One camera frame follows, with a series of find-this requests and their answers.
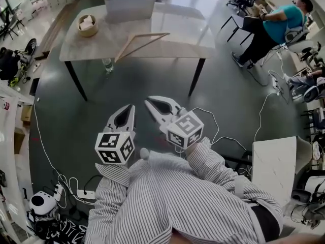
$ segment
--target marble tabletop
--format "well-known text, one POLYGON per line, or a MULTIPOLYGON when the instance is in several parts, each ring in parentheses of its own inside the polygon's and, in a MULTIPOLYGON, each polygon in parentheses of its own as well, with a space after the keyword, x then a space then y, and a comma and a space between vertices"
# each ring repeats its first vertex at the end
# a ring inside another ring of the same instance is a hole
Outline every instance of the marble tabletop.
POLYGON ((252 182, 270 193, 281 207, 290 202, 296 153, 294 136, 253 143, 252 182))
MULTIPOLYGON (((155 3, 150 19, 110 24, 106 7, 82 10, 71 24, 64 39, 60 61, 114 58, 130 34, 170 33, 127 57, 210 58, 216 54, 215 41, 203 15, 194 8, 155 3), (99 25, 97 34, 81 37, 77 21, 83 15, 93 15, 99 25)), ((136 38, 125 51, 138 48, 156 37, 136 38)))

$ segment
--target apriltag cube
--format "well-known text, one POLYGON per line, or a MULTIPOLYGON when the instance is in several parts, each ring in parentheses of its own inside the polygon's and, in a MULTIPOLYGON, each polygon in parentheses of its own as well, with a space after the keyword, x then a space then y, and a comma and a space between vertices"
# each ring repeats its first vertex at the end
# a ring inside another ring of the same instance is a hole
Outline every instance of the apriltag cube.
POLYGON ((204 124, 193 111, 181 116, 167 126, 167 141, 187 149, 202 137, 204 124))
POLYGON ((130 132, 98 133, 95 150, 104 164, 125 164, 134 151, 130 132))

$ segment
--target hair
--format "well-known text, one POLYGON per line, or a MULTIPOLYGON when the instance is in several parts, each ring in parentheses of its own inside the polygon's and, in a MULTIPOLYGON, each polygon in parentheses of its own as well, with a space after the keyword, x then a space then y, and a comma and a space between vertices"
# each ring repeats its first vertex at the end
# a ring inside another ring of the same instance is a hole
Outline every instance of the hair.
POLYGON ((300 0, 300 1, 305 4, 305 8, 308 13, 313 11, 313 3, 311 2, 311 0, 300 0))

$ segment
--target striped shirt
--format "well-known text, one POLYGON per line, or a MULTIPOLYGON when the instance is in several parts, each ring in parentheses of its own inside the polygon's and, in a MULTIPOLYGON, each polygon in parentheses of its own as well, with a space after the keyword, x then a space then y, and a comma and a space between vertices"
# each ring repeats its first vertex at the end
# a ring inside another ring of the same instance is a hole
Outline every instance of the striped shirt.
POLYGON ((99 165, 103 175, 89 213, 86 244, 169 243, 173 228, 193 243, 259 243, 258 227, 243 199, 256 199, 277 219, 280 205, 248 179, 224 166, 204 138, 187 161, 151 151, 129 169, 99 165))

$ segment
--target teal t-shirt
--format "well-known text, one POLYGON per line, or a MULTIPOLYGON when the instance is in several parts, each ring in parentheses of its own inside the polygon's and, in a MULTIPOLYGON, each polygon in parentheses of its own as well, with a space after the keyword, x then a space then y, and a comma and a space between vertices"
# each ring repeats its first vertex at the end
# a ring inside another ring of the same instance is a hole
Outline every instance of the teal t-shirt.
POLYGON ((285 43, 284 35, 286 32, 286 26, 289 28, 295 28, 302 26, 302 12, 295 5, 281 6, 273 13, 279 13, 283 11, 287 17, 287 21, 264 21, 263 25, 269 36, 278 44, 285 43))

